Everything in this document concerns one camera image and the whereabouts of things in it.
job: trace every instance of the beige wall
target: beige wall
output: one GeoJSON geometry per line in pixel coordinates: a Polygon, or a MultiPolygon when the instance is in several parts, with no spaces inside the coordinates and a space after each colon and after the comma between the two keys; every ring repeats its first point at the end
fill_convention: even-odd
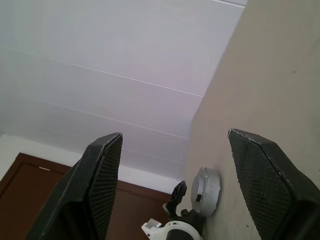
{"type": "Polygon", "coordinates": [[[219,169],[209,239],[260,239],[242,196],[229,128],[275,141],[320,187],[320,1],[249,1],[192,122],[186,179],[219,169]]]}

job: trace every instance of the white ceiling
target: white ceiling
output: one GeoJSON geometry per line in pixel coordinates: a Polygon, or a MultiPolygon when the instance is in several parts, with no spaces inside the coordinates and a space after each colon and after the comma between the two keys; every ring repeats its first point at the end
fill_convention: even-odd
{"type": "Polygon", "coordinates": [[[181,178],[192,118],[243,11],[211,0],[0,2],[0,130],[181,178]]]}

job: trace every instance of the wooden door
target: wooden door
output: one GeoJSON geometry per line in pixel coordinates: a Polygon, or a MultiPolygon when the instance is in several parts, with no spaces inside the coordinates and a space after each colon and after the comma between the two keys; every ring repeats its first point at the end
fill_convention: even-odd
{"type": "MultiPolygon", "coordinates": [[[[70,167],[20,153],[0,181],[0,239],[22,240],[55,184],[70,167]]],[[[169,194],[118,181],[107,240],[147,240],[141,226],[165,223],[169,194]]]]}

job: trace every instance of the perforated surface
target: perforated surface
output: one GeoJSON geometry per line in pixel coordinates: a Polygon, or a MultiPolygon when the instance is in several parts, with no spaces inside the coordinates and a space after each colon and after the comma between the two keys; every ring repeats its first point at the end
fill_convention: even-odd
{"type": "Polygon", "coordinates": [[[292,202],[291,193],[260,146],[230,133],[236,174],[262,240],[274,239],[292,202]]]}
{"type": "Polygon", "coordinates": [[[104,150],[94,182],[88,192],[89,208],[99,240],[106,238],[114,205],[121,147],[122,138],[118,138],[104,150]]]}

